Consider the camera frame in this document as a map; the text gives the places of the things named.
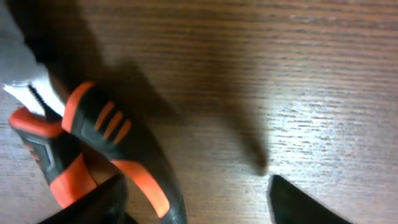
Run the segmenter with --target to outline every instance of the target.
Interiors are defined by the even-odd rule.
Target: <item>orange grip ridge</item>
[[[142,190],[159,218],[166,215],[170,209],[170,202],[156,180],[140,163],[134,161],[112,161],[112,163],[123,170]]]
[[[50,184],[50,190],[62,208],[66,208],[97,187],[80,154]]]
[[[108,127],[105,130],[105,133],[104,133],[105,139],[109,138],[109,136],[112,134],[112,132],[114,131],[116,126],[119,124],[120,120],[122,120],[122,118],[123,118],[123,114],[120,111],[116,112],[116,114],[113,116],[113,118],[111,119],[111,121],[108,124]]]
[[[131,128],[131,122],[130,121],[125,121],[123,126],[120,128],[118,135],[116,135],[115,139],[113,140],[113,143],[117,144],[119,143],[124,136],[129,132]]]
[[[53,138],[63,132],[61,122],[48,123],[41,121],[26,108],[19,108],[9,119],[10,125],[18,130],[26,131],[38,136]]]
[[[92,82],[84,82],[70,95],[62,119],[62,127],[67,132],[71,133],[72,131],[73,120],[75,119],[75,114],[80,99],[93,85],[94,83]]]
[[[106,116],[109,114],[109,112],[111,112],[111,110],[114,108],[114,103],[112,101],[109,101],[104,108],[101,110],[101,112],[98,115],[98,118],[95,122],[95,126],[94,129],[95,131],[98,131],[102,125],[102,123],[104,122]]]

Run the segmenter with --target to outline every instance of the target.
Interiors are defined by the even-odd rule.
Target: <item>plier jaw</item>
[[[67,89],[36,61],[4,2],[0,2],[0,67],[3,89],[31,113],[45,117],[46,108],[51,108],[63,116]]]

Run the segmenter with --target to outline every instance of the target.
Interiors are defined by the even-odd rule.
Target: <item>pliers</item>
[[[127,118],[92,82],[69,93],[28,39],[0,0],[0,81],[25,106],[13,112],[9,124],[31,150],[61,207],[97,187],[80,139],[136,183],[161,223],[187,223],[176,177],[146,125]]]

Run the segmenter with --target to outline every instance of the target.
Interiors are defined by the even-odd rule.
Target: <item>wood grain surface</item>
[[[272,223],[270,174],[355,223],[397,223],[398,5],[35,1],[72,72],[143,114],[190,223]],[[0,93],[0,223],[58,211]],[[128,212],[158,223],[134,184]]]

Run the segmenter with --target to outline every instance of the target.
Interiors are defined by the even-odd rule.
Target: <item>black plastic piece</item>
[[[279,175],[272,176],[269,198],[276,224],[351,224]]]
[[[124,213],[127,199],[125,180],[118,174],[39,224],[136,224]]]
[[[32,153],[34,157],[38,157],[37,162],[48,184],[64,172],[80,154],[78,139],[65,131],[53,138],[46,138],[13,129],[24,144],[33,149]]]

